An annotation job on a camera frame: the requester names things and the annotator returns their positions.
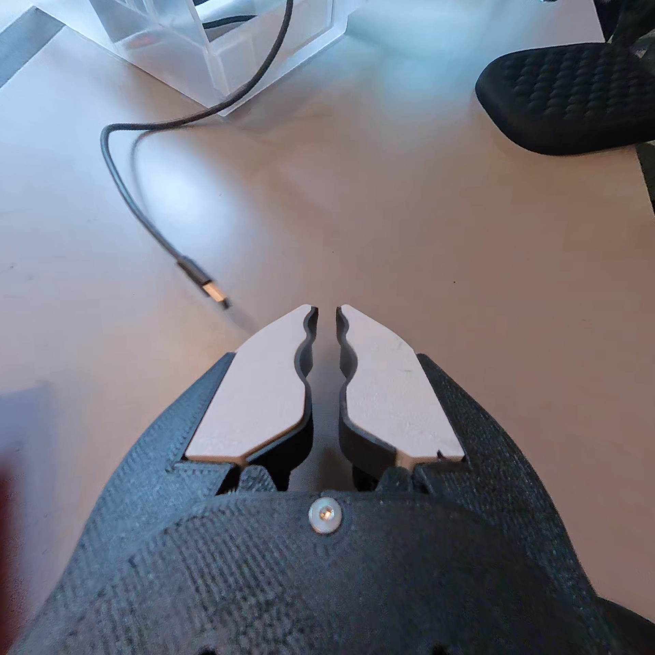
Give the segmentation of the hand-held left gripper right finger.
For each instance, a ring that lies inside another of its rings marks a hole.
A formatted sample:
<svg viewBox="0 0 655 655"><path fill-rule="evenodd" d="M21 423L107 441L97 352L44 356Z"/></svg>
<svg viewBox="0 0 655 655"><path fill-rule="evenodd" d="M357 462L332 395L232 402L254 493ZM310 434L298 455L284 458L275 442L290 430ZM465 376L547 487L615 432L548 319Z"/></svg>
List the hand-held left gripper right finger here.
<svg viewBox="0 0 655 655"><path fill-rule="evenodd" d="M337 308L339 445L359 479L400 467L459 466L464 448L414 349L351 305Z"/></svg>

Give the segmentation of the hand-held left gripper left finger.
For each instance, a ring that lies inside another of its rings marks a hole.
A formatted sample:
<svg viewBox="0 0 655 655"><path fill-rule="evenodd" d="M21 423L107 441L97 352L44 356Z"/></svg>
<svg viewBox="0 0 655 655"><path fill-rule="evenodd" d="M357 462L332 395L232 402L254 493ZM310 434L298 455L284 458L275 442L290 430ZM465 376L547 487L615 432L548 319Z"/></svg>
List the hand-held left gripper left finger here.
<svg viewBox="0 0 655 655"><path fill-rule="evenodd" d="M318 309L301 305L233 354L185 451L188 461L264 467L278 490L313 444L312 369Z"/></svg>

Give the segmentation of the clear plastic bin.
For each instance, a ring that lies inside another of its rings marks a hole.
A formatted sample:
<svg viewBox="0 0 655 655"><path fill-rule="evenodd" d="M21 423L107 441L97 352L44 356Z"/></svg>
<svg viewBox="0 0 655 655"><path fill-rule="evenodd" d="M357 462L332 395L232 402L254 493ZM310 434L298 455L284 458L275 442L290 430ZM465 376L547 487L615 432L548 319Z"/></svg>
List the clear plastic bin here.
<svg viewBox="0 0 655 655"><path fill-rule="evenodd" d="M285 1L91 1L117 53L204 107L252 78L282 26ZM233 107L273 85L346 31L364 1L294 1L270 68Z"/></svg>

